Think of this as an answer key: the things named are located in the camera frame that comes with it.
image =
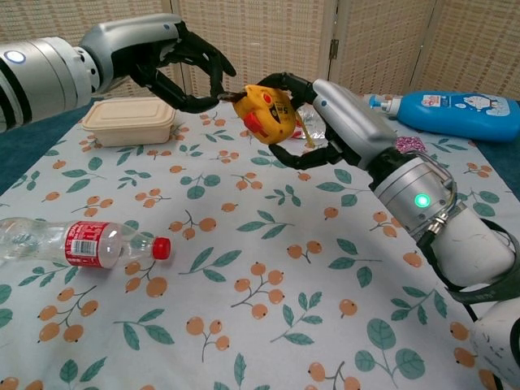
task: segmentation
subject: floral tablecloth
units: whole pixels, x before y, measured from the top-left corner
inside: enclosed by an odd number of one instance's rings
[[[389,123],[520,236],[518,201],[472,142]],[[0,218],[126,223],[174,255],[4,264],[0,388],[493,388],[466,312],[369,183],[346,163],[285,168],[227,103],[178,112],[163,145],[102,148],[77,124],[0,197]]]

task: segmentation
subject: robotic arm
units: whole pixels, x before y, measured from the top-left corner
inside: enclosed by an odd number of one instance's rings
[[[453,177],[435,160],[397,151],[393,130],[347,89],[325,80],[310,83],[290,73],[275,73],[259,84],[289,90],[295,110],[304,102],[312,104],[326,124],[326,147],[295,156],[273,144],[271,152],[298,170],[345,160],[367,171],[375,196],[415,239],[452,297],[476,320],[471,343],[480,361],[520,386],[518,241],[457,201]],[[514,251],[497,232],[507,236]],[[469,305],[480,302],[498,303],[477,319]]]
[[[158,70],[181,62],[210,76],[210,97],[185,95]],[[236,74],[173,14],[99,24],[77,47],[59,37],[0,45],[0,132],[85,106],[93,93],[106,93],[127,76],[181,111],[203,112],[218,104],[224,72]]]

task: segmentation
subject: blue plastic bottle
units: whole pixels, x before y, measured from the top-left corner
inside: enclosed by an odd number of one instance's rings
[[[520,133],[520,102],[485,93],[419,91],[370,105],[425,132],[497,142]]]

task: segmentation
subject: takeout food container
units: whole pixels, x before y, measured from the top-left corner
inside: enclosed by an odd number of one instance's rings
[[[103,146],[162,144],[176,111],[158,97],[124,97],[95,102],[83,119]]]

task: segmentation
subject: bottle label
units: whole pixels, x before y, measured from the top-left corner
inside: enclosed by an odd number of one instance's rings
[[[98,245],[108,222],[80,221],[71,226],[65,241],[65,258],[73,266],[98,267]]]
[[[485,93],[461,93],[451,97],[423,95],[421,103],[425,107],[453,107],[491,116],[507,116],[511,113],[505,98]]]

